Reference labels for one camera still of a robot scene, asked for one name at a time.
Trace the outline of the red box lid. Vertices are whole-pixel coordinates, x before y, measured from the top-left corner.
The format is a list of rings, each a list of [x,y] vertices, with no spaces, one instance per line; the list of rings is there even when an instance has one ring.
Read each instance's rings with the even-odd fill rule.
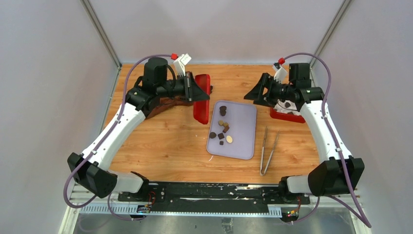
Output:
[[[195,76],[195,102],[193,105],[193,117],[201,124],[208,124],[209,121],[209,100],[210,100],[210,76],[200,74]]]

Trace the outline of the red box with white liners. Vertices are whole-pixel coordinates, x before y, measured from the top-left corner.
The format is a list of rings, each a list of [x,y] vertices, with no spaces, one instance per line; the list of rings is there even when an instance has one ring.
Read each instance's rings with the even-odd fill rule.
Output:
[[[286,108],[286,102],[290,103],[291,106]],[[297,110],[296,105],[288,100],[278,100],[277,104],[270,109],[270,117],[278,120],[305,123],[305,120]]]

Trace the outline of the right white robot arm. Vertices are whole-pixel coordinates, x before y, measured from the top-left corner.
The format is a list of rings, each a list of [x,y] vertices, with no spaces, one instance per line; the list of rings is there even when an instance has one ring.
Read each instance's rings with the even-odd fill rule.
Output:
[[[310,129],[320,161],[319,166],[307,175],[282,177],[278,190],[280,201],[291,203],[298,194],[350,194],[356,188],[365,165],[361,158],[353,157],[341,140],[331,120],[326,92],[312,86],[307,63],[290,64],[289,71],[276,64],[275,70],[273,76],[262,73],[244,98],[270,108],[281,100],[294,103]]]

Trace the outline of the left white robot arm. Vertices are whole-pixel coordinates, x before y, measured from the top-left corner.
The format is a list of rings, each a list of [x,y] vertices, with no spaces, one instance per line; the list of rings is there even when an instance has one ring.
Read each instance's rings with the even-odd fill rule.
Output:
[[[145,119],[169,104],[193,106],[193,116],[201,124],[209,120],[209,99],[212,90],[210,76],[194,75],[186,70],[187,55],[148,56],[142,60],[143,74],[132,88],[124,88],[121,104],[105,129],[80,154],[67,159],[70,178],[91,192],[94,197],[106,198],[114,192],[129,192],[137,201],[149,196],[148,180],[130,172],[110,170],[114,156]]]

